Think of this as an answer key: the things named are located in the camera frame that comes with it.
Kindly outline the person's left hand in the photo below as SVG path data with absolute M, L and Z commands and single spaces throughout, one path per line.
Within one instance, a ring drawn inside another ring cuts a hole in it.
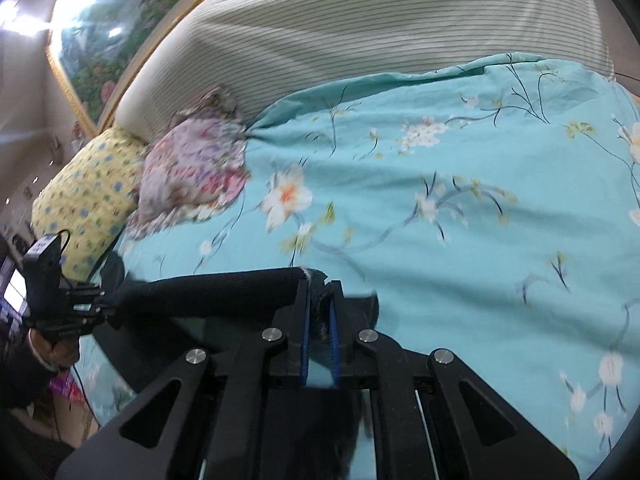
M 80 348 L 77 338 L 66 338 L 51 344 L 38 330 L 30 330 L 28 336 L 34 351 L 50 366 L 71 368 L 79 360 Z

